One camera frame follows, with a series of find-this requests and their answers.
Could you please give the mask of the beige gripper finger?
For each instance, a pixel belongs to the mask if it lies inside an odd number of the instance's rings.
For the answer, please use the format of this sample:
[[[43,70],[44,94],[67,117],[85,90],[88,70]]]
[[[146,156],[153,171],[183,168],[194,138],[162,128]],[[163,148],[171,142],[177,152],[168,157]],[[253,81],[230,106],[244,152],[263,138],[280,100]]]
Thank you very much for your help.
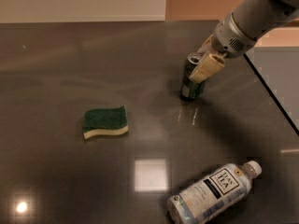
[[[203,58],[204,56],[208,56],[209,54],[214,54],[215,50],[212,48],[212,38],[213,35],[210,35],[206,41],[202,44],[199,50],[196,51],[196,54]]]
[[[224,59],[217,54],[208,54],[193,69],[189,79],[194,83],[201,83],[220,72],[225,66]]]

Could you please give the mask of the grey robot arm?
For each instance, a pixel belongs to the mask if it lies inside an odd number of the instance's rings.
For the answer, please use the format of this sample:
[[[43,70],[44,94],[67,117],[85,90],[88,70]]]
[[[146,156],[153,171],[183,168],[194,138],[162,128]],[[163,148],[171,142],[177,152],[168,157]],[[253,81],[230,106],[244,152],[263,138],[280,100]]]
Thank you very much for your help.
[[[201,83],[218,73],[225,60],[252,49],[269,31],[298,18],[299,0],[244,0],[220,21],[200,47],[199,64],[189,79]]]

